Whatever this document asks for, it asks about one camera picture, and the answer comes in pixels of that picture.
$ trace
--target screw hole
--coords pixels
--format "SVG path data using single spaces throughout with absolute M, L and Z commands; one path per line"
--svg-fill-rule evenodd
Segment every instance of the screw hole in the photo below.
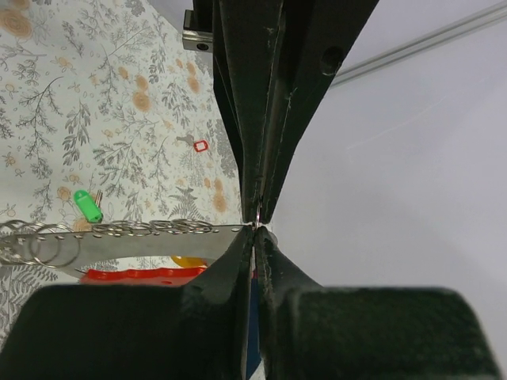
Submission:
M 197 44 L 197 48 L 201 51 L 209 50 L 209 46 L 207 44 Z
M 327 76 L 334 76 L 343 62 L 343 51 L 336 46 L 329 47 L 322 55 L 320 71 Z

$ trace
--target black plastic part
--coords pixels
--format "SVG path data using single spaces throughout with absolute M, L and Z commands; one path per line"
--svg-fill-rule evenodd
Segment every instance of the black plastic part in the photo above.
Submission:
M 64 285 L 24 305 L 2 380 L 243 379 L 253 232 L 179 288 Z
M 214 1 L 215 95 L 246 222 L 259 203 L 270 221 L 295 147 L 377 2 Z
M 268 380 L 499 379 L 471 308 L 443 289 L 320 287 L 255 238 Z

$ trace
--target patterned fabric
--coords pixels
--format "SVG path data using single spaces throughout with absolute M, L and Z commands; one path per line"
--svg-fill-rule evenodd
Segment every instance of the patterned fabric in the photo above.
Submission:
M 0 27 L 0 222 L 89 230 L 72 201 L 79 189 L 103 191 L 105 221 L 240 221 L 209 69 L 146 1 L 0 0 Z M 200 140 L 209 148 L 197 153 Z M 143 257 L 94 267 L 174 265 Z M 0 341 L 27 297 L 57 281 L 75 279 L 0 268 Z

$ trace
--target green key tag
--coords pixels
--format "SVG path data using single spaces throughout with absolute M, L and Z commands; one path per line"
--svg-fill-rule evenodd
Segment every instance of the green key tag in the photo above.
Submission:
M 74 193 L 74 202 L 81 210 L 82 214 L 85 215 L 85 218 L 90 223 L 100 223 L 102 221 L 102 211 L 95 204 L 93 198 L 88 192 L 84 190 L 78 190 Z

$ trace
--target red key tag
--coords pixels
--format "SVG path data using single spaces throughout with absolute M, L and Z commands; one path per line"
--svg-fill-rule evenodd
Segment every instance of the red key tag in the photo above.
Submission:
M 193 149 L 196 150 L 197 153 L 204 152 L 208 150 L 208 142 L 206 140 L 200 140 L 193 143 Z

